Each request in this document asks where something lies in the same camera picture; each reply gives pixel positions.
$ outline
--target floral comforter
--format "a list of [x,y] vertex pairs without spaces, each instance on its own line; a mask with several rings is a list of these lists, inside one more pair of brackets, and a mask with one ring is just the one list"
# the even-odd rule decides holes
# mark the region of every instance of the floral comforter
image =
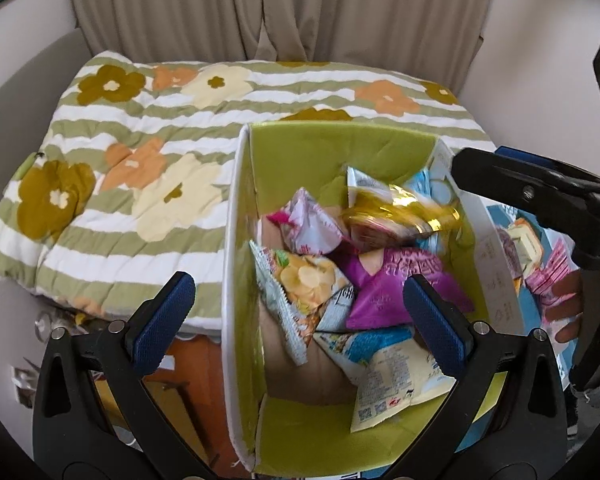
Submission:
[[176,270],[196,303],[183,330],[219,331],[238,133],[277,120],[403,124],[490,146],[441,86],[338,63],[135,64],[91,59],[39,152],[0,202],[0,278],[105,318],[128,317]]

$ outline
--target pink snack bag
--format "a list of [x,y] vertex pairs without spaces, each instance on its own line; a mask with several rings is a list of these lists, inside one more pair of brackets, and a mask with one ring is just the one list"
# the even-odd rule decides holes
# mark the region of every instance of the pink snack bag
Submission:
[[462,312],[474,304],[455,278],[443,270],[442,261],[419,248],[385,248],[360,256],[337,251],[330,255],[351,283],[359,288],[347,319],[347,329],[368,330],[412,322],[402,300],[404,281],[424,275],[437,293]]
[[333,218],[301,187],[279,211],[267,215],[278,225],[290,252],[321,256],[350,240]]

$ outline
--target curtain fold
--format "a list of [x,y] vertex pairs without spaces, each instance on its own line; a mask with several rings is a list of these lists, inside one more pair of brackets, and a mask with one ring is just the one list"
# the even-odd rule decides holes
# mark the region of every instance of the curtain fold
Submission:
[[72,0],[94,53],[135,62],[275,59],[261,38],[262,0]]
[[73,0],[94,52],[136,62],[330,60],[458,92],[490,0]]

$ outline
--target cream flower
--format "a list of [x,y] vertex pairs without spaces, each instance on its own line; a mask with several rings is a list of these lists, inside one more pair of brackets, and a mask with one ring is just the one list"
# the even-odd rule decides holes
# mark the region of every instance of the cream flower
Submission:
[[223,101],[240,99],[253,90],[246,81],[250,73],[242,66],[211,65],[184,85],[181,92],[192,96],[193,105],[197,108],[218,106]]
[[187,153],[144,189],[134,190],[133,216],[136,230],[146,242],[158,242],[176,226],[189,227],[211,213],[222,202],[213,182],[221,168],[215,162],[203,164]]

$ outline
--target qr code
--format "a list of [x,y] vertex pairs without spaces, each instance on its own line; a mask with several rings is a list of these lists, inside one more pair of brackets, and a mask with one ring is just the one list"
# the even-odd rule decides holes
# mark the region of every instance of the qr code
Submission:
[[371,418],[371,408],[365,408],[364,410],[358,410],[358,416],[360,417],[360,421]]

